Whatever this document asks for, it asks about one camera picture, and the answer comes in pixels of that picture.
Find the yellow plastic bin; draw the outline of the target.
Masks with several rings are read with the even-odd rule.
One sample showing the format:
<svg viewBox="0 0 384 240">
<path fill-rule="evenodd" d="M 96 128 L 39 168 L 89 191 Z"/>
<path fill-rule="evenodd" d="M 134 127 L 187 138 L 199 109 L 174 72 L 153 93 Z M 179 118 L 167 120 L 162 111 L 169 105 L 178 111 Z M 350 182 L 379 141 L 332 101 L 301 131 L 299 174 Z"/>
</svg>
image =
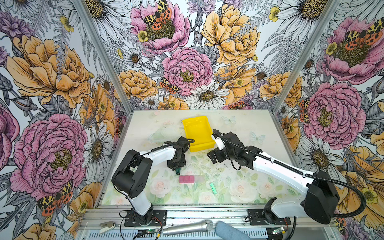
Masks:
<svg viewBox="0 0 384 240">
<path fill-rule="evenodd" d="M 186 138 L 195 142 L 190 146 L 190 152 L 200 152 L 212 149 L 215 141 L 212 139 L 213 131 L 206 116 L 194 117 L 182 121 Z"/>
</svg>

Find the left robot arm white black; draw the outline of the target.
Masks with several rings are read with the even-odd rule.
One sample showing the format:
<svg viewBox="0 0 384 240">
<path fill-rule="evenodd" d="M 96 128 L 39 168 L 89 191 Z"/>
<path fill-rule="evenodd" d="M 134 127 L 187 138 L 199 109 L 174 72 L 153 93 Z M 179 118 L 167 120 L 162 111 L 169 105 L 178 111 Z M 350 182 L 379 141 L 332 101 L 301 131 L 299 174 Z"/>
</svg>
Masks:
<svg viewBox="0 0 384 240">
<path fill-rule="evenodd" d="M 111 182 L 115 190 L 129 200 L 136 215 L 144 217 L 153 208 L 144 193 L 152 167 L 164 162 L 173 171 L 184 167 L 185 153 L 194 142 L 193 139 L 180 137 L 176 142 L 167 141 L 149 151 L 129 150 L 125 154 Z"/>
</svg>

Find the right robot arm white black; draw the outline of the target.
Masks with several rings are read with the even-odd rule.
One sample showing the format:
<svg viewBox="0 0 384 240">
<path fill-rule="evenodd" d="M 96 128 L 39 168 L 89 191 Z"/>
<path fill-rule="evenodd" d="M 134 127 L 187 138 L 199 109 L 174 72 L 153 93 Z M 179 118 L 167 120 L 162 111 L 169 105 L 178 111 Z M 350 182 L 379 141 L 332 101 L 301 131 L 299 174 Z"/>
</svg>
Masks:
<svg viewBox="0 0 384 240">
<path fill-rule="evenodd" d="M 213 164 L 229 160 L 240 168 L 274 177 L 299 192 L 291 200 L 272 197 L 258 213 L 258 219 L 270 225 L 290 217 L 309 217 L 324 225 L 331 222 L 340 197 L 327 173 L 319 171 L 310 178 L 312 172 L 276 160 L 257 147 L 246 147 L 232 132 L 222 134 L 214 130 L 212 139 L 217 147 L 207 155 Z"/>
</svg>

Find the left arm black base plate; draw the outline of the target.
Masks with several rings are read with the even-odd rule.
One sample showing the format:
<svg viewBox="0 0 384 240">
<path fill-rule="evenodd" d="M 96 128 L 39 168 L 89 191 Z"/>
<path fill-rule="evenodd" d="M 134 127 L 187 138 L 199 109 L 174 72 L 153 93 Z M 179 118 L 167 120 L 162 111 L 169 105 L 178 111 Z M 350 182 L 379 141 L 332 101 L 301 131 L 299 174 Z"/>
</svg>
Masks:
<svg viewBox="0 0 384 240">
<path fill-rule="evenodd" d="M 167 210 L 150 210 L 144 216 L 129 210 L 125 217 L 125 227 L 164 227 L 167 222 Z"/>
</svg>

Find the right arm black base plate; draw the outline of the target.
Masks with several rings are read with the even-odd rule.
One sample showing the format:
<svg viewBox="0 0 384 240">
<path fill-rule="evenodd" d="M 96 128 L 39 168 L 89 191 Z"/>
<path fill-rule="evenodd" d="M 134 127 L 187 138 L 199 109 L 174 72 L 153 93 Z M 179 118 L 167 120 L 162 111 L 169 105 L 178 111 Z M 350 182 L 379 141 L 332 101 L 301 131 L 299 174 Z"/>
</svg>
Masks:
<svg viewBox="0 0 384 240">
<path fill-rule="evenodd" d="M 278 218 L 275 214 L 270 211 L 263 209 L 248 209 L 248 215 L 245 217 L 245 223 L 249 223 L 251 226 L 264 226 L 264 225 L 291 225 L 290 218 Z"/>
</svg>

